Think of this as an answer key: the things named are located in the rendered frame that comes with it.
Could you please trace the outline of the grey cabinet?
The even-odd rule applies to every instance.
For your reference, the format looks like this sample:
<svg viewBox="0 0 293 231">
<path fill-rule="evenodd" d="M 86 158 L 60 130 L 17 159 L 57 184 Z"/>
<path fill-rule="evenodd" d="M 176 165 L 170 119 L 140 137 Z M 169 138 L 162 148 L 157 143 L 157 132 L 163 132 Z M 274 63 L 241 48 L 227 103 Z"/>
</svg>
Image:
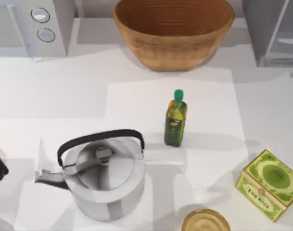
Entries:
<svg viewBox="0 0 293 231">
<path fill-rule="evenodd" d="M 293 0 L 243 0 L 258 67 L 293 67 Z"/>
</svg>

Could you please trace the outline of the green and cream tea box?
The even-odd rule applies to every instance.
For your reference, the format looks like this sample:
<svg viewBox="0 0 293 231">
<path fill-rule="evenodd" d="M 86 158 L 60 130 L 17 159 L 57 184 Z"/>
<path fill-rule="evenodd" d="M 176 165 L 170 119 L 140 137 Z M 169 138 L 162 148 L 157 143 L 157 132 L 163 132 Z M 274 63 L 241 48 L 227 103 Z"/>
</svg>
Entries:
<svg viewBox="0 0 293 231">
<path fill-rule="evenodd" d="M 293 204 L 293 170 L 265 149 L 244 167 L 235 188 L 276 222 Z"/>
</svg>

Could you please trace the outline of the green bottle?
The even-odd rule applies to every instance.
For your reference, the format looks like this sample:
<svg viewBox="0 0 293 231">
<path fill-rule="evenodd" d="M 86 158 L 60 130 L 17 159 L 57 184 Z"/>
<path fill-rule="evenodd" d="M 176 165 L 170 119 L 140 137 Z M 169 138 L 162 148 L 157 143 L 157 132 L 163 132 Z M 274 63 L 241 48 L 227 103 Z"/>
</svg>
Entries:
<svg viewBox="0 0 293 231">
<path fill-rule="evenodd" d="M 184 135 L 187 116 L 187 104 L 183 101 L 183 90 L 174 91 L 166 111 L 164 142 L 168 146 L 180 147 Z"/>
</svg>

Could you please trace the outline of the brown wicker basket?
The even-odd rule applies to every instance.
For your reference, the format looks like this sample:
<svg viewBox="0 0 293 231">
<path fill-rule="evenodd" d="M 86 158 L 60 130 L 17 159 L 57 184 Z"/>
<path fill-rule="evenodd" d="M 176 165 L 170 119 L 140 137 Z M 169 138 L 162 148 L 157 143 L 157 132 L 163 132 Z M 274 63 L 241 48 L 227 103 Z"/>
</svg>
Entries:
<svg viewBox="0 0 293 231">
<path fill-rule="evenodd" d="M 191 70 L 220 46 L 235 19 L 227 0 L 119 0 L 114 22 L 152 70 Z"/>
</svg>

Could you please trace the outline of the round microwave knob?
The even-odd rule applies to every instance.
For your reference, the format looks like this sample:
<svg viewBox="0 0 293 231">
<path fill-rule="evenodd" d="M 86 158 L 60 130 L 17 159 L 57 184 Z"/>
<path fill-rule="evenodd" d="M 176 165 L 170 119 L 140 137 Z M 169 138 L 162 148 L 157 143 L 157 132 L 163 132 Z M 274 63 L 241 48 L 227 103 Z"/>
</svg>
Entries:
<svg viewBox="0 0 293 231">
<path fill-rule="evenodd" d="M 30 15 L 38 23 L 46 23 L 50 20 L 50 13 L 44 8 L 32 9 Z"/>
<path fill-rule="evenodd" d="M 55 33 L 48 28 L 38 30 L 37 37 L 39 40 L 46 42 L 46 43 L 51 43 L 56 39 Z"/>
</svg>

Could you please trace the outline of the pale microwave oven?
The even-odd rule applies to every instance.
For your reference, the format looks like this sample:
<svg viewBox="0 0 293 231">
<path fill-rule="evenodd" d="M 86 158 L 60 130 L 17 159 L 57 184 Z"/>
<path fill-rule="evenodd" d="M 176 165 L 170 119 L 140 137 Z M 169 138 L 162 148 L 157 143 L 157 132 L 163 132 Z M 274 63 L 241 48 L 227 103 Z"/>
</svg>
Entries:
<svg viewBox="0 0 293 231">
<path fill-rule="evenodd" d="M 46 23 L 34 21 L 32 9 L 50 13 Z M 66 57 L 76 14 L 75 0 L 0 0 L 0 57 Z M 46 43 L 37 31 L 48 28 L 56 39 Z"/>
</svg>

